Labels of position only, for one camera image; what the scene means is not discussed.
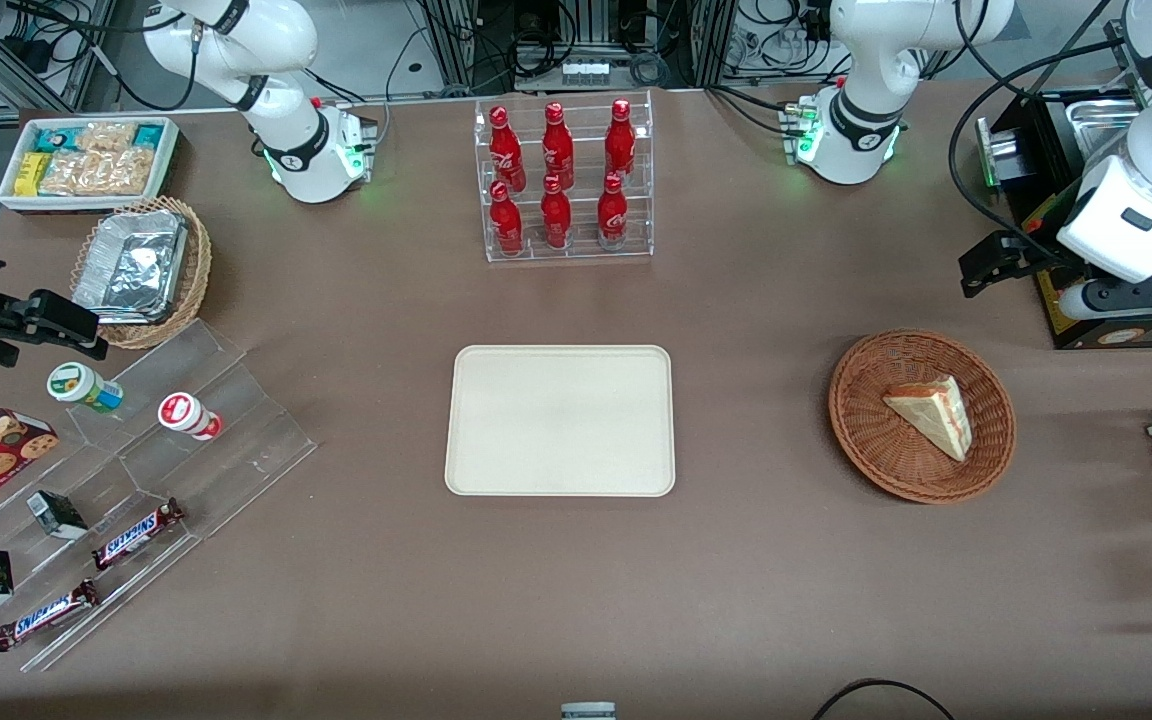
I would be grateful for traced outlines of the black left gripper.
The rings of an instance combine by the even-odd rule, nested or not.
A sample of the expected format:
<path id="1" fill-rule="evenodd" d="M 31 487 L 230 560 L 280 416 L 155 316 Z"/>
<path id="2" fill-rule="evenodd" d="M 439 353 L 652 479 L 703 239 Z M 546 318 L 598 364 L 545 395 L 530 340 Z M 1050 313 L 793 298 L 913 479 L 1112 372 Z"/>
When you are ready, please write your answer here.
<path id="1" fill-rule="evenodd" d="M 1029 266 L 1049 260 L 1049 249 L 1023 233 L 991 232 L 986 247 L 988 250 L 969 250 L 957 259 L 965 300 L 993 285 L 1026 276 Z M 1061 293 L 1058 306 L 1075 320 L 1152 316 L 1152 276 L 1140 283 L 1116 278 L 1075 283 Z"/>

